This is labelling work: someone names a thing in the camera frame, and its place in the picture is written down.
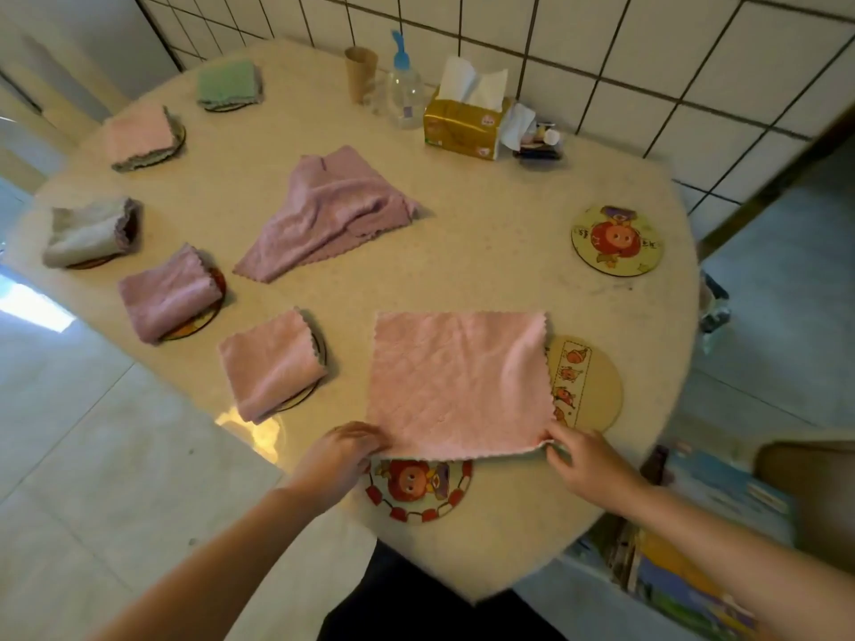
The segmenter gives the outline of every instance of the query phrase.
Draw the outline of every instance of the beige tabletop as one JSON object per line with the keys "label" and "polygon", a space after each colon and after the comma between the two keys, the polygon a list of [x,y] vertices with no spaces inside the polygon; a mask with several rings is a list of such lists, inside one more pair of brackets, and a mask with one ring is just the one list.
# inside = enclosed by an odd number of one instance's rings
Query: beige tabletop
{"label": "beige tabletop", "polygon": [[[195,104],[195,71],[153,90],[144,98],[167,105],[187,127],[186,151],[119,174],[110,170],[100,132],[92,135],[37,193],[4,262],[285,471],[325,430],[364,417],[377,311],[545,310],[552,332],[583,337],[614,360],[624,405],[607,436],[640,462],[674,408],[697,320],[697,260],[667,171],[579,138],[568,139],[566,159],[550,171],[527,169],[509,156],[491,162],[449,153],[425,145],[421,131],[397,131],[351,106],[344,63],[333,55],[289,41],[258,43],[232,58],[242,55],[261,67],[262,105],[206,113]],[[419,201],[422,217],[270,285],[231,274],[282,204],[300,155],[343,144]],[[48,207],[113,195],[144,203],[141,250],[89,271],[44,268]],[[657,269],[617,279],[576,255],[573,218],[598,204],[647,213],[665,243]],[[192,337],[141,344],[116,282],[163,263],[184,242],[213,256],[233,300]],[[297,408],[248,425],[234,408],[216,344],[295,305],[326,340],[329,379]],[[459,507],[426,525],[390,519],[361,491],[343,507],[471,600],[534,571],[599,516],[564,490],[542,451],[477,461]]]}

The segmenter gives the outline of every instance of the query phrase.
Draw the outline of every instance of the tiled wall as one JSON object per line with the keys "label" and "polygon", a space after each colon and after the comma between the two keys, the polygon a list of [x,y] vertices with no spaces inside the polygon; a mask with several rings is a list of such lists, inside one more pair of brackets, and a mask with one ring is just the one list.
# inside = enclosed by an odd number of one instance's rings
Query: tiled wall
{"label": "tiled wall", "polygon": [[139,0],[186,67],[290,37],[389,67],[401,28],[578,134],[667,161],[702,237],[855,101],[855,0]]}

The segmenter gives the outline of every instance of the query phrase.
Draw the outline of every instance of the black pants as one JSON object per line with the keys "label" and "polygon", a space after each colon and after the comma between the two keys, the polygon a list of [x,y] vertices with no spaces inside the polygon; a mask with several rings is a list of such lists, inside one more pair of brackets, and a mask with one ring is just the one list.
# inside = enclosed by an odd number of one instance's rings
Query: black pants
{"label": "black pants", "polygon": [[378,540],[362,581],[326,615],[318,641],[444,637],[564,639],[512,591],[473,607]]}

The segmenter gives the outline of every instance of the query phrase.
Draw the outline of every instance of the person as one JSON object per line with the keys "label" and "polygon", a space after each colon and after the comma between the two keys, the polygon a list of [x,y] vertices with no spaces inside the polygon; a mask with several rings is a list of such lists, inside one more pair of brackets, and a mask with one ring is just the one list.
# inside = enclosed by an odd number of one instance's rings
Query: person
{"label": "person", "polygon": [[[855,577],[712,515],[648,484],[598,433],[546,429],[570,459],[547,447],[567,487],[667,539],[786,641],[842,641],[855,631]],[[93,638],[222,639],[297,535],[358,481],[388,446],[378,427],[352,422],[315,441],[291,477],[152,586]],[[513,592],[472,607],[378,543],[365,578],[326,616],[320,639],[360,633],[435,639],[562,638]]]}

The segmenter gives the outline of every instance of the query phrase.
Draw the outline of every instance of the pink cloth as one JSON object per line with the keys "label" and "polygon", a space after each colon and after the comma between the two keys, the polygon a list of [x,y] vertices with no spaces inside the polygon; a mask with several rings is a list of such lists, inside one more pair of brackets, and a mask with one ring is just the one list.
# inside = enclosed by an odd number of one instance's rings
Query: pink cloth
{"label": "pink cloth", "polygon": [[326,375],[312,331],[297,310],[236,333],[219,346],[238,414],[258,424],[263,416]]}
{"label": "pink cloth", "polygon": [[533,450],[552,418],[543,312],[382,312],[367,421],[383,456],[448,461]]}
{"label": "pink cloth", "polygon": [[159,103],[135,104],[121,116],[108,119],[105,132],[107,156],[115,164],[155,150],[171,149],[175,142],[166,108]]}
{"label": "pink cloth", "polygon": [[119,294],[134,331],[145,344],[155,344],[222,298],[198,252],[187,244],[159,268],[122,279]]}
{"label": "pink cloth", "polygon": [[234,272],[270,283],[298,265],[344,254],[383,231],[410,225],[417,204],[356,150],[303,157],[288,196]]}

